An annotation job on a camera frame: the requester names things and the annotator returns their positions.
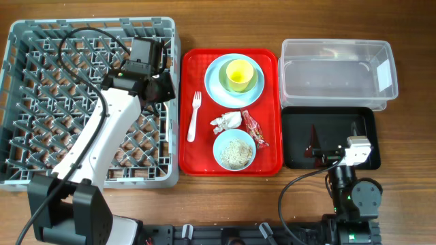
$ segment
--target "gray dish rack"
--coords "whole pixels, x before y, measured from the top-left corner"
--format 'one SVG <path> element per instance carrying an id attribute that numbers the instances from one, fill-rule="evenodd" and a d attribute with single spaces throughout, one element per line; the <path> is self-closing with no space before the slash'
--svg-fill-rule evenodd
<path id="1" fill-rule="evenodd" d="M 143 112 L 131 126 L 108 171 L 105 187 L 166 188 L 178 181 L 178 84 L 181 41 L 173 19 L 91 18 L 19 20 L 10 28 L 0 73 L 0 189 L 25 191 L 35 174 L 49 174 L 86 125 L 97 101 L 57 64 L 57 47 L 73 29 L 95 27 L 128 48 L 135 36 L 163 41 L 176 99 Z M 99 87 L 127 54 L 109 37 L 81 31 L 63 47 L 63 60 Z"/>

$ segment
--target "wooden surface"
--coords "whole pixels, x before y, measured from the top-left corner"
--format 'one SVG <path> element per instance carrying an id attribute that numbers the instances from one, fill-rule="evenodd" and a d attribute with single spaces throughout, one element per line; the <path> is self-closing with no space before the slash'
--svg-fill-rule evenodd
<path id="1" fill-rule="evenodd" d="M 375 114 L 382 165 L 359 171 L 385 190 L 379 219 L 384 244 L 436 244 L 436 2 L 434 1 L 135 1 L 0 0 L 0 47 L 19 19 L 170 16 L 182 50 L 263 47 L 280 56 L 286 38 L 388 41 L 399 97 Z M 146 224 L 277 223 L 277 198 L 307 171 L 270 178 L 198 178 L 181 174 L 173 189 L 106 190 L 112 212 Z M 306 179 L 283 200 L 289 221 L 332 212 L 324 176 Z M 26 193 L 0 191 L 0 244 L 13 244 L 29 218 Z M 29 232 L 24 244 L 39 244 Z"/>

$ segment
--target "sticker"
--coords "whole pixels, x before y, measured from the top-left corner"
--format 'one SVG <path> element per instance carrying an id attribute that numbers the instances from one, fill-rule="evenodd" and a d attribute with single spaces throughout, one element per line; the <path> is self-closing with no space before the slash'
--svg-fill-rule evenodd
<path id="1" fill-rule="evenodd" d="M 392 86 L 392 77 L 390 75 L 389 60 L 385 60 L 381 65 L 377 67 L 377 77 L 379 80 L 380 92 Z"/>

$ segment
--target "crumpled white paper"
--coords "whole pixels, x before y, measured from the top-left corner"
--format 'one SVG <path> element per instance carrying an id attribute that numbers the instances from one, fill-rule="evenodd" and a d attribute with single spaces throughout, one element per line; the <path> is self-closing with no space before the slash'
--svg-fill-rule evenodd
<path id="1" fill-rule="evenodd" d="M 217 126 L 213 129 L 214 134 L 218 134 L 223 130 L 235 129 L 240 126 L 243 119 L 240 112 L 227 112 L 222 117 L 217 118 L 211 122 L 211 125 Z"/>

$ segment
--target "red candy wrapper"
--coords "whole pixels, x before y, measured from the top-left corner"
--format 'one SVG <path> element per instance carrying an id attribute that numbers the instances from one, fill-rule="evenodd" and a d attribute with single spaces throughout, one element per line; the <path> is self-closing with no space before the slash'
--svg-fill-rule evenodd
<path id="1" fill-rule="evenodd" d="M 254 139 L 256 148 L 261 149 L 270 146 L 270 144 L 266 143 L 258 122 L 250 116 L 247 110 L 242 111 L 242 113 L 245 125 L 247 126 L 247 132 Z"/>

